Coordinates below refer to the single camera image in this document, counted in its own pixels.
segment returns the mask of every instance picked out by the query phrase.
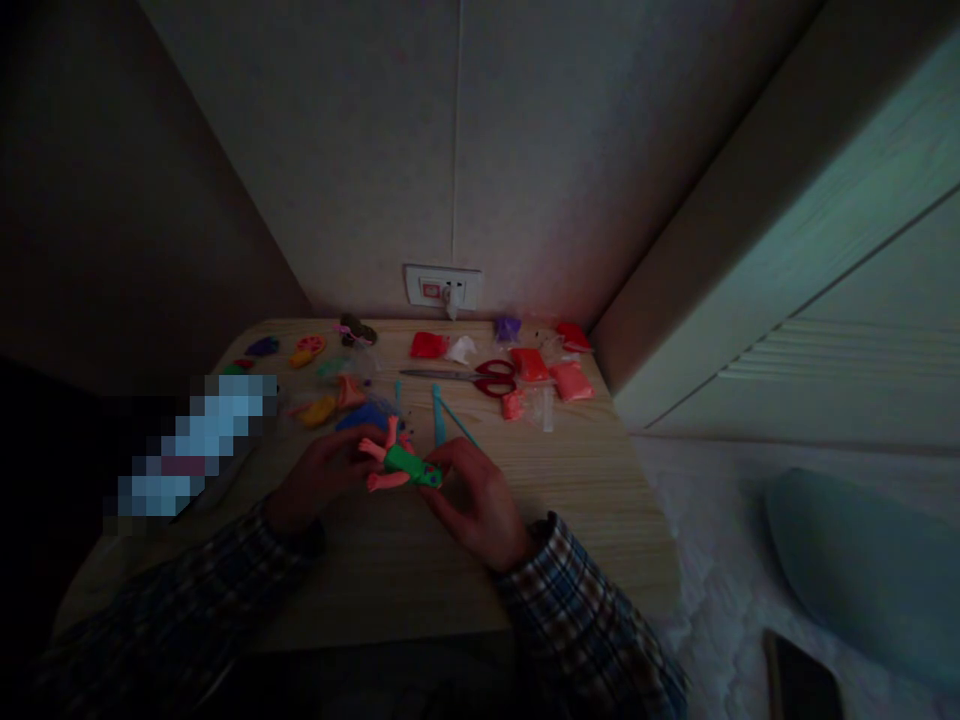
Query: scissors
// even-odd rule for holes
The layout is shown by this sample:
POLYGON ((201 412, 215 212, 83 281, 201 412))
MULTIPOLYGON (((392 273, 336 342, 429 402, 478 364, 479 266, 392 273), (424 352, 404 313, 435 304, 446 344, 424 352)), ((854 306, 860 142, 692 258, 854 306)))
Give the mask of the scissors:
POLYGON ((437 380, 468 380, 472 382, 477 390, 488 397, 503 397, 517 389, 517 383, 513 379, 517 374, 517 369, 506 360, 487 360, 483 365, 479 365, 474 372, 456 370, 401 370, 401 375, 413 375, 414 377, 429 377, 437 380), (496 369, 495 366, 503 366, 503 370, 496 369), (491 390, 490 387, 501 388, 501 390, 491 390))

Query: bed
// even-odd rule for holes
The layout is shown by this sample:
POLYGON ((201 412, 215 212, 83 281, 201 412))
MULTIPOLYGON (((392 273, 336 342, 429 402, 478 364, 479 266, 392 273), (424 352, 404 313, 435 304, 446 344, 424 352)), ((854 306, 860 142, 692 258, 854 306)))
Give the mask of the bed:
POLYGON ((691 718, 769 717, 764 628, 833 671, 848 719, 960 718, 960 698, 894 675, 806 616, 762 510, 765 481, 805 467, 956 526, 960 459, 659 438, 634 438, 634 446, 680 554, 680 602, 651 622, 690 676, 691 718))

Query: electrical outlet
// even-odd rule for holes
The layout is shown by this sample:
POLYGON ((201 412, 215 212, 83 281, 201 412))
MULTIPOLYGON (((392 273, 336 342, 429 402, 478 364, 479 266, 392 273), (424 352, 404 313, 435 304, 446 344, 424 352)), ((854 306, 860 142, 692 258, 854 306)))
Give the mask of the electrical outlet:
POLYGON ((479 270, 450 270, 424 265, 405 265, 407 299, 411 305, 444 307, 443 291, 450 287, 461 310, 476 310, 480 305, 483 273, 479 270))

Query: red scissor handle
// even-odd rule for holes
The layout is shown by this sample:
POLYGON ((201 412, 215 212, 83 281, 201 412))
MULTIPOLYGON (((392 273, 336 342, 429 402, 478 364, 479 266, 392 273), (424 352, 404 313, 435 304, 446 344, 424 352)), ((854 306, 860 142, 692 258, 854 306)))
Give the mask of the red scissor handle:
POLYGON ((517 369, 506 360, 487 360, 477 367, 477 372, 492 376, 473 381, 477 390, 488 397, 503 397, 517 389, 517 383, 513 379, 517 369))

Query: plaid shirt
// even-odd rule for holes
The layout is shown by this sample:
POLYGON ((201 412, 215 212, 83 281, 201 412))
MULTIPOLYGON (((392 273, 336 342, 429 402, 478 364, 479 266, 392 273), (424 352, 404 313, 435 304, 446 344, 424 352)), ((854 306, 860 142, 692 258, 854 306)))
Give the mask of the plaid shirt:
MULTIPOLYGON (((534 531, 541 552, 495 583, 548 706, 561 717, 685 716, 683 673, 629 600, 555 514, 534 531)), ((55 638, 36 669, 35 699, 73 717, 185 713, 322 549, 319 522, 281 538, 259 503, 55 638)))

